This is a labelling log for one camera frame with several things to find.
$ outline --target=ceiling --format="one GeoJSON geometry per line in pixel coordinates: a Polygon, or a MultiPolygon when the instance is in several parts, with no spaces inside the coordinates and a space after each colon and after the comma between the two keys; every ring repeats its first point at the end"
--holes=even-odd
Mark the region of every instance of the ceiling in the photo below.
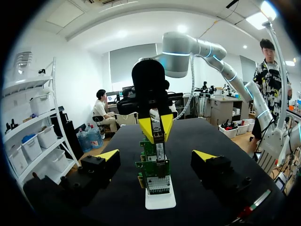
{"type": "MultiPolygon", "coordinates": [[[[85,0],[52,0],[33,20],[36,29],[55,33],[67,41],[98,54],[119,48],[162,41],[162,34],[179,24],[187,34],[198,37],[212,23],[233,12],[232,0],[121,0],[112,4],[85,0]],[[118,32],[126,31],[120,38],[118,32]]],[[[263,30],[251,26],[245,18],[259,12],[260,0],[240,0],[235,12],[219,21],[202,38],[222,44],[228,52],[261,61],[259,40],[269,38],[263,30]]],[[[285,60],[298,57],[279,17],[273,22],[285,60]]],[[[300,74],[298,66],[287,67],[300,74]]]]}

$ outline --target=screw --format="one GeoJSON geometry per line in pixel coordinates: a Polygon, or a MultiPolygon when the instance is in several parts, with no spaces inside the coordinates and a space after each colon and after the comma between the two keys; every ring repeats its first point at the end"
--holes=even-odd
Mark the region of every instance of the screw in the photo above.
{"type": "Polygon", "coordinates": [[[80,187],[80,183],[74,183],[73,187],[74,188],[79,188],[80,187]]]}

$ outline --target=patterned shirt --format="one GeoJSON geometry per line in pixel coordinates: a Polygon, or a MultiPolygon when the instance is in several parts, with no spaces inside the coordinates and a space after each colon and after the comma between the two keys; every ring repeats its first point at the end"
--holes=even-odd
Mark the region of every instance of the patterned shirt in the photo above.
{"type": "MultiPolygon", "coordinates": [[[[287,84],[289,84],[288,73],[286,72],[287,84]]],[[[274,117],[279,116],[281,109],[281,76],[280,74],[271,74],[264,61],[257,65],[253,81],[260,87],[259,90],[263,99],[267,103],[269,110],[274,117]]]]}

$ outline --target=black tabletop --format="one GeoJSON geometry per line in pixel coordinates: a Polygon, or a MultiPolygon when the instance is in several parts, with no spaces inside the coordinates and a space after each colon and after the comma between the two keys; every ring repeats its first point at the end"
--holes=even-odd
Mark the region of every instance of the black tabletop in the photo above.
{"type": "Polygon", "coordinates": [[[120,150],[121,166],[105,190],[100,190],[82,212],[108,225],[225,225],[232,220],[231,208],[222,205],[211,190],[206,190],[190,166],[193,149],[224,155],[234,170],[252,178],[252,189],[263,185],[272,193],[253,214],[255,221],[273,218],[284,200],[273,180],[242,149],[203,119],[174,121],[166,142],[171,163],[171,178],[176,207],[165,210],[145,208],[145,190],[137,179],[135,161],[143,148],[139,125],[120,128],[104,149],[120,150]]]}

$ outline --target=computer monitor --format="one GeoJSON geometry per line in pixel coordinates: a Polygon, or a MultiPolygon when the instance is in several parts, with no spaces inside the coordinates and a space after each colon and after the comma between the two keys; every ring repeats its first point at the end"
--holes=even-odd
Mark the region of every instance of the computer monitor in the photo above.
{"type": "Polygon", "coordinates": [[[122,87],[122,90],[125,90],[125,89],[131,89],[131,88],[134,88],[134,86],[126,86],[126,87],[122,87]]]}
{"type": "Polygon", "coordinates": [[[107,96],[108,98],[108,104],[114,103],[115,101],[117,101],[117,95],[111,95],[111,96],[107,96]]]}

